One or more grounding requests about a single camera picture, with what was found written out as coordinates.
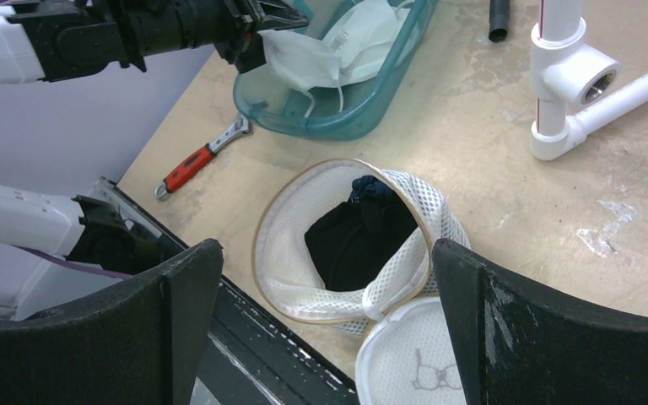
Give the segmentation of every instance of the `face mask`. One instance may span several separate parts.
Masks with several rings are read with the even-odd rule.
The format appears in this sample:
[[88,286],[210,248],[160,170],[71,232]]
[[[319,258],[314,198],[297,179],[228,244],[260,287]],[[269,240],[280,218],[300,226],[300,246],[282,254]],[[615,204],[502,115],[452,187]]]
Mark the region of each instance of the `face mask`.
[[[304,117],[314,110],[309,92],[314,87],[338,89],[341,112],[342,86],[378,74],[408,16],[408,9],[402,7],[413,1],[394,9],[387,0],[364,0],[340,18],[323,40],[293,31],[260,31],[267,65],[276,78],[311,100]],[[409,51],[404,49],[399,62]]]

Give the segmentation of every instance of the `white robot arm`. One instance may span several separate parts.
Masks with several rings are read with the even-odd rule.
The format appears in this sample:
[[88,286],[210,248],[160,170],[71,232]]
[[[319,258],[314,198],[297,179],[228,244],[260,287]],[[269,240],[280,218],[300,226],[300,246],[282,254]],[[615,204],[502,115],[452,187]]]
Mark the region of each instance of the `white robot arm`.
[[[264,62],[260,30],[309,24],[282,0],[13,0],[0,5],[0,84],[56,82],[112,63],[214,44],[239,72]],[[135,274],[168,257],[107,203],[0,186],[0,243]]]

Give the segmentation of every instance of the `table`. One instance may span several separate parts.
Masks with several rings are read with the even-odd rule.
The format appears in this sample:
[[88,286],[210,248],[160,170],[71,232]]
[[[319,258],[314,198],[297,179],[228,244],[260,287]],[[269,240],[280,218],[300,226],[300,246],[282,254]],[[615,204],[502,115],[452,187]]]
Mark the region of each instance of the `table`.
[[[256,128],[158,201],[153,189],[165,174],[235,116],[236,72],[214,56],[118,186],[186,243],[217,238],[224,274],[272,312],[251,276],[257,221],[300,171],[324,159],[357,158],[411,172],[444,192],[472,248],[488,259],[584,300],[648,316],[648,104],[560,159],[534,159],[528,55],[537,3],[513,2],[509,38],[494,45],[488,2],[439,1],[371,134],[326,143]],[[648,6],[590,1],[584,16],[588,43],[624,66],[612,90],[648,71]],[[360,339],[278,317],[353,375]]]

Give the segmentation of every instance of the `white mesh bag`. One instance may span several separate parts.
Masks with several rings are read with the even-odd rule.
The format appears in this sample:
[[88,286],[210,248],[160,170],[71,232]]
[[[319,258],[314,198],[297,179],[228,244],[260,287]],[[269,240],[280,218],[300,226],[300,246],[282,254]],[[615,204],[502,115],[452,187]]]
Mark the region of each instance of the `white mesh bag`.
[[[385,182],[418,224],[365,289],[326,290],[305,243],[306,231],[346,201],[362,176]],[[352,334],[422,290],[435,291],[429,252],[439,238],[470,246],[446,198],[415,175],[379,170],[355,159],[328,160],[297,175],[272,200],[256,230],[254,279],[262,296],[283,315],[304,323],[333,324]]]
[[355,367],[361,405],[466,405],[438,297],[411,300],[376,324]]

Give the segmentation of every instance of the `plastic bin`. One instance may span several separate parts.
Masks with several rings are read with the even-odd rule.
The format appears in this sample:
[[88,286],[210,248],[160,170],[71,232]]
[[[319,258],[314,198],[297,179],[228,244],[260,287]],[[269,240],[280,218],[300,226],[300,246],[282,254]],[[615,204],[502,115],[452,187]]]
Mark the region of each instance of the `plastic bin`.
[[[402,0],[389,0],[392,6]],[[316,103],[304,118],[310,100],[282,84],[268,65],[238,75],[234,98],[237,110],[260,127],[296,137],[346,141],[371,132],[388,109],[419,42],[424,37],[438,0],[416,0],[406,6],[408,17],[389,51],[379,74],[358,84],[344,86],[344,108],[339,112],[337,89],[314,88]],[[310,25],[298,30],[321,39],[354,3],[352,0],[294,0],[294,7],[310,18]]]

